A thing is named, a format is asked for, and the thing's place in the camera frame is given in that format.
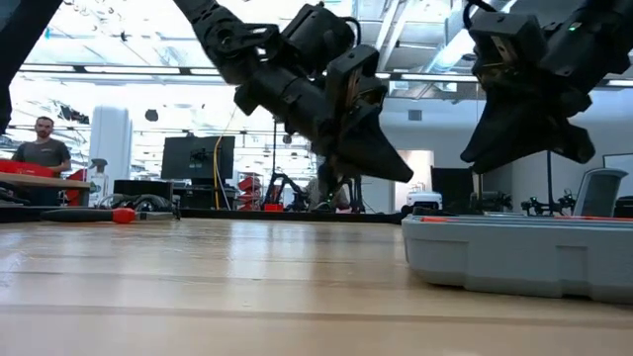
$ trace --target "gray plastic bin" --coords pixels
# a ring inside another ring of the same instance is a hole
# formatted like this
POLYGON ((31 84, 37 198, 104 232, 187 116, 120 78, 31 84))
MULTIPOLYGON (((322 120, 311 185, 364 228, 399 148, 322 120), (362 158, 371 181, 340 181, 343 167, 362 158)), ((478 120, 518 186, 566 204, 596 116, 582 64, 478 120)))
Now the gray plastic bin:
POLYGON ((403 220, 407 262, 431 284, 633 304, 633 223, 528 217, 403 220))

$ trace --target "screwdriver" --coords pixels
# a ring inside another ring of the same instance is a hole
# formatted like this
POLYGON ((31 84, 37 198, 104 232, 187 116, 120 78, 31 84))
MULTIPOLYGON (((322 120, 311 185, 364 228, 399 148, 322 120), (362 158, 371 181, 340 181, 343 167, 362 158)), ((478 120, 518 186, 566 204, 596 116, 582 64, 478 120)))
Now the screwdriver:
POLYGON ((59 209, 40 214, 45 222, 55 223, 131 223, 134 221, 167 221, 173 220, 172 213, 137 212, 130 208, 116 208, 112 210, 99 209, 59 209))

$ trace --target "yellow cable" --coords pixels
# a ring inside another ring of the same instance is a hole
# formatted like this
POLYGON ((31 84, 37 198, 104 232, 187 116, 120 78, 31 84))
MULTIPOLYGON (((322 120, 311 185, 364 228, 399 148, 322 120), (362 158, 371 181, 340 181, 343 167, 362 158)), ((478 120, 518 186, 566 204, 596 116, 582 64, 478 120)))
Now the yellow cable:
POLYGON ((233 121, 236 111, 237 111, 237 106, 235 106, 235 108, 233 109, 233 112, 230 114, 230 118, 228 119, 228 123, 226 123, 225 130, 222 131, 222 133, 220 134, 220 137, 218 137, 218 140, 216 141, 216 146, 214 147, 214 190, 216 191, 216 210, 220 209, 220 194, 218 193, 218 174, 220 173, 220 171, 218 170, 218 147, 220 146, 222 137, 224 137, 226 132, 228 131, 228 127, 230 126, 230 123, 233 121))

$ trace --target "table surface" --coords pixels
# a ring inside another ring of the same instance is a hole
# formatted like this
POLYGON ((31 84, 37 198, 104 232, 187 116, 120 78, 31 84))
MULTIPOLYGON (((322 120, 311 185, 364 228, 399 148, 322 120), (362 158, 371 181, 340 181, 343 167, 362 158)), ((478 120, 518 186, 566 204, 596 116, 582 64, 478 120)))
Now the table surface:
POLYGON ((0 172, 0 181, 17 185, 36 187, 90 189, 90 183, 88 182, 66 180, 61 178, 38 177, 27 174, 0 172))
POLYGON ((400 228, 0 225, 3 356, 630 355, 633 310, 431 287, 400 228))

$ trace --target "man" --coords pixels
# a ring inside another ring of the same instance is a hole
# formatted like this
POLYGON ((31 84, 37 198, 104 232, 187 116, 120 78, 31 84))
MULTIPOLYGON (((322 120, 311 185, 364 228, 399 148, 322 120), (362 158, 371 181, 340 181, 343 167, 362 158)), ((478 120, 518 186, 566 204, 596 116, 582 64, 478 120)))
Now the man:
MULTIPOLYGON (((36 133, 38 138, 35 142, 22 143, 13 160, 25 163, 35 163, 47 167, 59 177, 61 172, 70 170, 70 152, 62 141, 50 138, 54 126, 51 118, 39 117, 36 120, 36 133)), ((57 195, 58 189, 37 188, 31 189, 31 204, 34 206, 57 206, 59 204, 57 195)))
MULTIPOLYGON (((310 200, 310 204, 308 205, 308 211, 311 212, 313 210, 319 210, 321 208, 320 201, 320 189, 318 188, 318 178, 313 178, 308 182, 308 186, 306 186, 306 192, 308 193, 308 199, 310 200)), ((349 201, 347 200, 347 195, 345 194, 345 190, 341 187, 332 197, 332 201, 330 203, 332 209, 339 210, 347 210, 349 209, 349 201)))

